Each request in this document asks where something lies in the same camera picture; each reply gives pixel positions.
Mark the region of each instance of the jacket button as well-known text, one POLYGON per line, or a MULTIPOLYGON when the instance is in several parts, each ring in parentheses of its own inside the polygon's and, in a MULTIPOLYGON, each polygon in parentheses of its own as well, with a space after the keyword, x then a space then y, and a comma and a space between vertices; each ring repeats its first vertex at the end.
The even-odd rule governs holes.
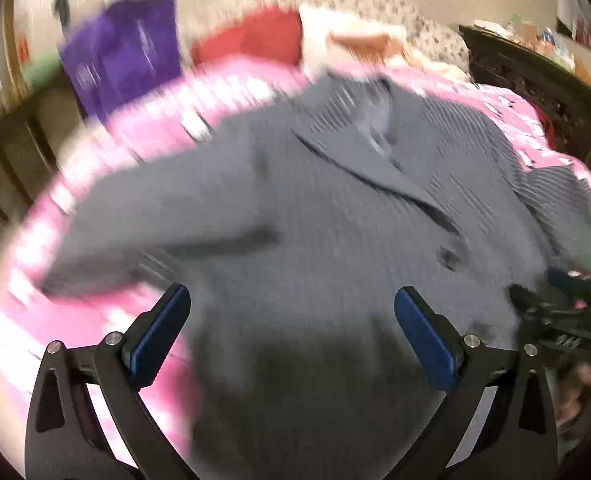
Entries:
POLYGON ((460 258, 458 255, 445 248, 440 250, 438 260, 443 267, 446 267, 449 270, 457 270, 457 267, 460 264, 460 258))

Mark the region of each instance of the pink bedsheet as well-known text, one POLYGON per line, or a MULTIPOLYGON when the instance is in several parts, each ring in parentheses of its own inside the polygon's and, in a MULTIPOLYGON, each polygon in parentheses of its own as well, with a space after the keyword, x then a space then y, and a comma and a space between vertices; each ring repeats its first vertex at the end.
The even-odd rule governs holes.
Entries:
MULTIPOLYGON (((372 69, 341 69, 356 77, 372 69)), ((419 94, 461 102, 490 117, 512 142, 525 168, 573 165, 578 178, 591 186, 591 172, 579 161, 549 149, 533 108, 510 90, 453 83, 413 69, 384 71, 399 85, 419 94)), ((176 80, 118 110, 108 122, 110 136, 81 145, 51 185, 41 194, 12 241, 8 283, 0 303, 0 372, 6 377, 18 415, 26 418, 39 360, 45 346, 60 339, 66 346, 95 344, 108 332, 123 332, 149 310, 161 291, 141 283, 109 294, 50 300, 36 288, 53 260, 74 209, 98 178, 111 171, 193 146, 180 124, 187 109, 197 110, 211 125, 223 116, 269 99, 267 85, 286 93, 307 84, 293 68, 243 56, 176 80)), ((190 376, 190 353, 179 338, 149 388, 141 391, 151 415, 176 449, 186 456, 188 422, 197 388, 190 376)), ((108 414, 99 388, 92 400, 116 456, 133 463, 108 414)))

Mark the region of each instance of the blue rubber pad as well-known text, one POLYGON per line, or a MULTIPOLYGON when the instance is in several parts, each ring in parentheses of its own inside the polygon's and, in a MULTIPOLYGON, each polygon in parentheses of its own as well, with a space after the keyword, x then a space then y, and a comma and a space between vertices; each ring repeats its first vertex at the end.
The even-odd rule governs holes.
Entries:
POLYGON ((131 353, 129 370, 133 386, 143 388, 153 383, 186 322, 190 307, 188 289, 183 285, 178 286, 131 353))
POLYGON ((450 393, 457 381, 457 359, 422 307, 403 288, 395 295, 395 317, 418 356, 431 386, 450 393))

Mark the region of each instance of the jacket sleeve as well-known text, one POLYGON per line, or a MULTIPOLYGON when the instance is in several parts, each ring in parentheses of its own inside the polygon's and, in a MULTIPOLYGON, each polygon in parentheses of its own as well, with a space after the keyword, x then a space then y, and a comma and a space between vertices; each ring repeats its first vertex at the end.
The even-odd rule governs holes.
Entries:
POLYGON ((591 272, 591 189, 571 166, 522 169, 509 140, 490 120, 493 160, 546 235, 552 264, 591 272))
POLYGON ((266 227, 267 177, 253 116, 231 118, 197 149, 98 182, 80 204, 43 292, 93 293, 156 275, 172 279, 167 248, 217 244, 266 227))

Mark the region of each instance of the jacket collar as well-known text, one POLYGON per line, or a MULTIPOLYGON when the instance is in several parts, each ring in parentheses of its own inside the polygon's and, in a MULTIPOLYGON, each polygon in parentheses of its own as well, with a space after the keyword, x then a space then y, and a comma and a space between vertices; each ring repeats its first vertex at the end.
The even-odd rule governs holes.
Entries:
MULTIPOLYGON (((379 82, 391 95, 391 127, 395 135, 405 135, 419 119, 424 107, 422 97, 403 90, 389 78, 381 76, 379 82)), ((339 130, 318 132, 312 126, 316 113, 328 106, 344 85, 356 84, 354 79, 328 73, 312 87, 292 100, 299 108, 293 133, 312 150, 335 162, 338 166, 369 182, 373 186, 389 190, 419 205, 426 206, 447 220, 451 229, 459 230, 453 219, 421 186, 395 168, 380 155, 369 141, 352 124, 339 130)))

